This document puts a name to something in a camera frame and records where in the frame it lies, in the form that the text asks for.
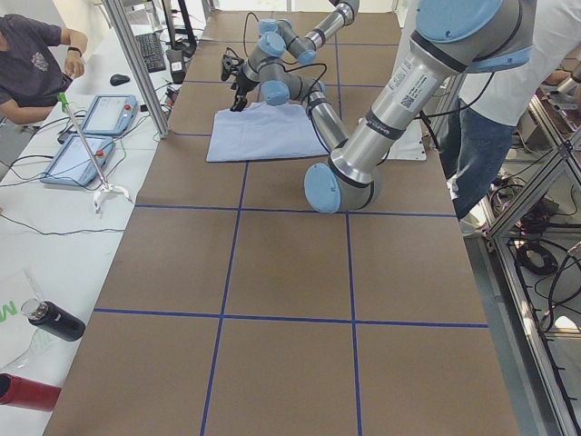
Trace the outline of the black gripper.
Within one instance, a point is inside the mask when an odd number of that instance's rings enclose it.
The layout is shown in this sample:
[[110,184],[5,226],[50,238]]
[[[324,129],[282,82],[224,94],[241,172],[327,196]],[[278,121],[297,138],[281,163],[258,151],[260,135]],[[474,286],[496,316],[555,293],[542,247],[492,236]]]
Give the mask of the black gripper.
[[230,110],[241,112],[247,107],[247,94],[258,86],[260,79],[245,60],[225,53],[221,60],[221,80],[227,82],[231,77],[231,89],[235,91],[235,96]]

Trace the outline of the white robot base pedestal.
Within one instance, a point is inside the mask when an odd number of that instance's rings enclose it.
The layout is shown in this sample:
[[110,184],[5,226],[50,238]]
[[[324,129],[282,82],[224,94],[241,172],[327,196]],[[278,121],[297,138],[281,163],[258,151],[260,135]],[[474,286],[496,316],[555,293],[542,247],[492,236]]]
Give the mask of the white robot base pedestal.
[[422,139],[421,123],[419,120],[414,120],[405,133],[390,147],[387,159],[426,161],[427,156]]

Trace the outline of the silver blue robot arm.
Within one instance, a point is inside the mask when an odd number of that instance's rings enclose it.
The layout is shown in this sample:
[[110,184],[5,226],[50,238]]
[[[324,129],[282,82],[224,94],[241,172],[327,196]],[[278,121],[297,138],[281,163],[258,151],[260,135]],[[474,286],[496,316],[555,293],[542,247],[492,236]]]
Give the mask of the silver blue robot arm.
[[352,25],[359,1],[331,1],[335,9],[306,35],[299,35],[288,19],[262,19],[257,48],[267,57],[281,58],[289,53],[300,65],[312,64],[317,51],[341,28]]
[[409,53],[352,134],[318,80],[291,74],[281,58],[290,54],[302,65],[311,64],[328,39],[354,22],[357,1],[334,2],[334,11],[304,37],[287,20],[260,21],[258,43],[247,58],[224,53],[221,79],[234,80],[233,112],[246,107],[255,87],[267,104],[301,103],[330,151],[326,162],[306,172],[306,199],[319,213],[355,211],[375,201],[380,163],[447,78],[528,62],[536,6],[534,1],[419,2]]

